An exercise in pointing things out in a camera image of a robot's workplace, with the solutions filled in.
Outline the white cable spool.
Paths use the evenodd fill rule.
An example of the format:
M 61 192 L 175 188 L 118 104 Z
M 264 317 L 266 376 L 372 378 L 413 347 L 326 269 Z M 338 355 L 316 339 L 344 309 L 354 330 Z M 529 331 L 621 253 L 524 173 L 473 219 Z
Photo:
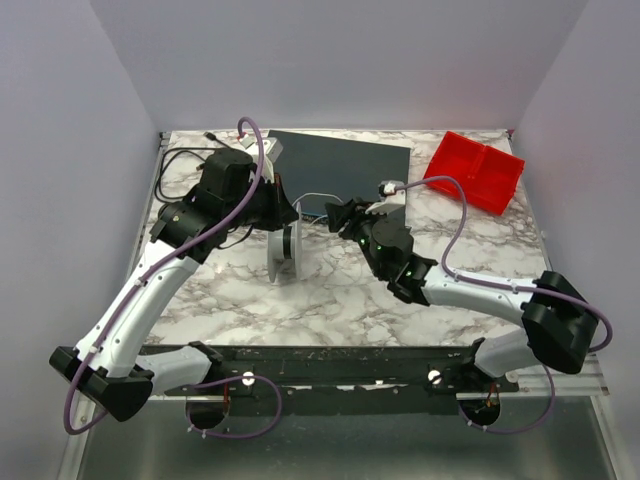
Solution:
M 267 234 L 267 271 L 271 283 L 280 274 L 287 278 L 301 279 L 302 275 L 302 219 L 301 205 L 294 204 L 298 219 L 284 229 Z

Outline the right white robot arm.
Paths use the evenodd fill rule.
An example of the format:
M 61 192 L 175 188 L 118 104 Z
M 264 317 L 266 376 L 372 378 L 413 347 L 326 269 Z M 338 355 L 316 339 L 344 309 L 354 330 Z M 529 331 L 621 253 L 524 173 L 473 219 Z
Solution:
M 561 274 L 504 279 L 455 271 L 414 251 L 408 227 L 372 204 L 328 203 L 328 229 L 358 244 L 373 276 L 399 300 L 423 306 L 462 308 L 506 320 L 516 330 L 479 339 L 463 371 L 495 379 L 540 364 L 578 374 L 591 351 L 598 319 L 584 297 Z

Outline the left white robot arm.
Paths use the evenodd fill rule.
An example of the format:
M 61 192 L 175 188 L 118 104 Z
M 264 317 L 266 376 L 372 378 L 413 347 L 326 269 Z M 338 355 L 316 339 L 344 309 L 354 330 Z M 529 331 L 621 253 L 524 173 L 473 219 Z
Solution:
M 227 239 L 248 226 L 274 232 L 298 218 L 265 154 L 265 141 L 221 148 L 200 180 L 164 206 L 134 269 L 98 323 L 74 346 L 59 346 L 50 365 L 104 412 L 123 422 L 153 395 L 212 377 L 221 356 L 200 342 L 142 355 L 140 350 L 181 286 Z

